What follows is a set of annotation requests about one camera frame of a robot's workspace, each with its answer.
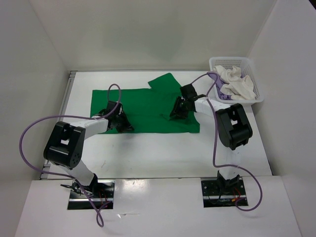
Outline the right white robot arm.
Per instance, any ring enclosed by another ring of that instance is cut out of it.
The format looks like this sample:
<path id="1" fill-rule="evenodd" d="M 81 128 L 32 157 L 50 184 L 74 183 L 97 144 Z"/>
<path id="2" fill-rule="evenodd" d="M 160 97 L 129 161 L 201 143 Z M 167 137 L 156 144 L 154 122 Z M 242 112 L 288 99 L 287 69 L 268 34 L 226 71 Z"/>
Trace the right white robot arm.
<path id="1" fill-rule="evenodd" d="M 171 119 L 187 119 L 190 112 L 207 115 L 215 119 L 216 138 L 226 147 L 224 164 L 217 172 L 217 190 L 219 194 L 233 191 L 239 181 L 237 167 L 240 165 L 244 146 L 253 135 L 249 120 L 241 104 L 224 104 L 206 95 L 191 98 L 177 97 L 170 113 Z"/>

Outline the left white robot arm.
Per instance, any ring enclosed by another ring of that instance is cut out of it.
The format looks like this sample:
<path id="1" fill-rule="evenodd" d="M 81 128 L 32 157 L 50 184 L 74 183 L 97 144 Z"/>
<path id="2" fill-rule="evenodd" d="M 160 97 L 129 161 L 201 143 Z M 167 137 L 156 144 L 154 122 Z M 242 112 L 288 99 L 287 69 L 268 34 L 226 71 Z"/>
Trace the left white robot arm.
<path id="1" fill-rule="evenodd" d="M 52 164 L 60 166 L 66 173 L 81 184 L 81 192 L 91 198 L 97 195 L 104 185 L 82 161 L 84 141 L 99 133 L 115 129 L 118 133 L 130 132 L 134 128 L 124 112 L 102 118 L 100 114 L 91 119 L 74 123 L 56 123 L 46 144 L 43 156 Z"/>

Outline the green t shirt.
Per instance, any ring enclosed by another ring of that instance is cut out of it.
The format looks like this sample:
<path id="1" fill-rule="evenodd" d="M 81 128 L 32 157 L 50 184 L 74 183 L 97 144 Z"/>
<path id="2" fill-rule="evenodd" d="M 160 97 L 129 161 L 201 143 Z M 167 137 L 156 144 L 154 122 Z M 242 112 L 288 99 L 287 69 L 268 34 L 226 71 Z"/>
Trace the green t shirt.
<path id="1" fill-rule="evenodd" d="M 148 82 L 150 88 L 122 89 L 123 111 L 134 127 L 133 133 L 199 133 L 200 124 L 193 112 L 186 119 L 169 117 L 181 95 L 181 85 L 173 74 L 164 74 Z"/>

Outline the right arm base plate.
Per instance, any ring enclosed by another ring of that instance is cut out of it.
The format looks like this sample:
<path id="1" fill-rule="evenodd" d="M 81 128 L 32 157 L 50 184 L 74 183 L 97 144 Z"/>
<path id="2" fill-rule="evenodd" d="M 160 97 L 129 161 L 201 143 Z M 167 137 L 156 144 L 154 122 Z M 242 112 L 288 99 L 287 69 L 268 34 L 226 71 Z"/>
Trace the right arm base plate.
<path id="1" fill-rule="evenodd" d="M 248 206 L 244 182 L 240 178 L 238 183 L 227 191 L 220 192 L 216 178 L 201 179 L 201 189 L 204 208 Z"/>

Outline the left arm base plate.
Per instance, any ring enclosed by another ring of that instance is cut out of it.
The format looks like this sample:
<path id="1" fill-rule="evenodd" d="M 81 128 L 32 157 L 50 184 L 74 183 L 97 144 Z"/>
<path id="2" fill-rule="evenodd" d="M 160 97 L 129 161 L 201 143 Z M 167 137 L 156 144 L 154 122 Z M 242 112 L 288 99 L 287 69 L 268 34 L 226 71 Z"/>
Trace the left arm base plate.
<path id="1" fill-rule="evenodd" d="M 115 191 L 115 180 L 98 180 L 101 190 L 93 194 L 87 191 L 88 196 L 96 208 L 102 209 L 113 209 L 114 206 L 114 191 Z M 84 192 L 80 189 L 78 183 L 73 182 L 71 185 L 61 184 L 62 187 L 70 189 L 70 196 L 68 200 L 68 210 L 88 210 L 93 209 L 88 198 Z"/>

